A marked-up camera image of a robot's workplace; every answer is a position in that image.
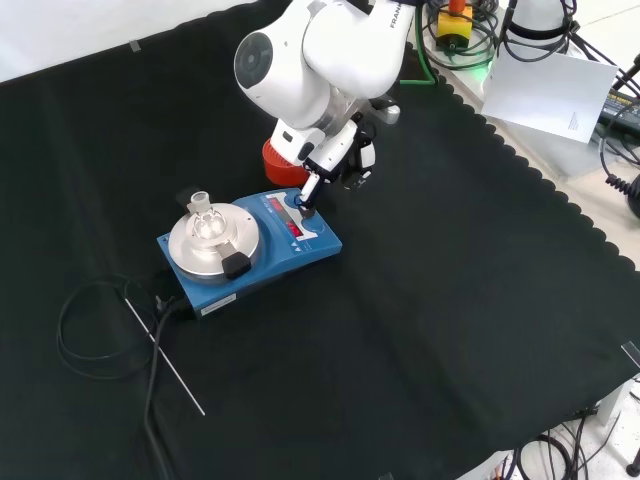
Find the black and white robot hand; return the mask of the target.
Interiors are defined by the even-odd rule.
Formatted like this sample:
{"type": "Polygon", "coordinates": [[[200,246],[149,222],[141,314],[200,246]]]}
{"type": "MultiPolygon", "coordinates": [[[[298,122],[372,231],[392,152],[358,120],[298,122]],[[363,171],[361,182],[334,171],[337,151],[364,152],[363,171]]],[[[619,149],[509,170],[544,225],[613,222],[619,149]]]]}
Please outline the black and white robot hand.
{"type": "Polygon", "coordinates": [[[305,218],[315,214],[316,201],[326,184],[340,181],[346,189],[358,189],[372,175],[376,162],[373,137],[364,128],[364,115],[357,112],[335,135],[312,127],[295,130],[278,121],[270,146],[285,163],[308,173],[294,205],[305,218]]]}

